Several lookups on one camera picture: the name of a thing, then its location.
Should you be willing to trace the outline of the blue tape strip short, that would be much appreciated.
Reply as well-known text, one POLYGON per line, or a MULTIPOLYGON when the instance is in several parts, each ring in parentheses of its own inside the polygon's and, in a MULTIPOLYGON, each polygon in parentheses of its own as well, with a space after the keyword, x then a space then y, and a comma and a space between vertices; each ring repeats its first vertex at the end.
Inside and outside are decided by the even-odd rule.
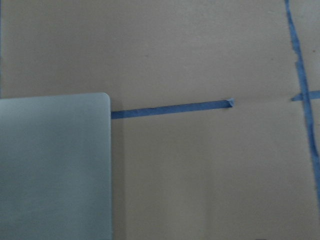
POLYGON ((146 117, 146 116, 155 116, 155 115, 206 111, 206 110, 215 110, 215 109, 227 109, 227 108, 232 108, 234 105, 235 105, 235 100, 233 98, 230 98, 230 99, 218 100, 218 101, 207 101, 207 102, 198 102, 198 103, 158 106, 158 107, 152 107, 152 108, 120 110, 120 111, 112 111, 111 119, 116 120, 116 119, 137 118, 137 117, 146 117))

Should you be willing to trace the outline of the grey laptop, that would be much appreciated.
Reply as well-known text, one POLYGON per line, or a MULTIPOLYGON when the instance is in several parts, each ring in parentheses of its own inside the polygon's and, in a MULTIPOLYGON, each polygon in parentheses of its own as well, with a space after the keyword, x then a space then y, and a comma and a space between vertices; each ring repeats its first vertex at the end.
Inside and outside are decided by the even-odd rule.
POLYGON ((0 237, 110 240, 106 93, 0 101, 0 237))

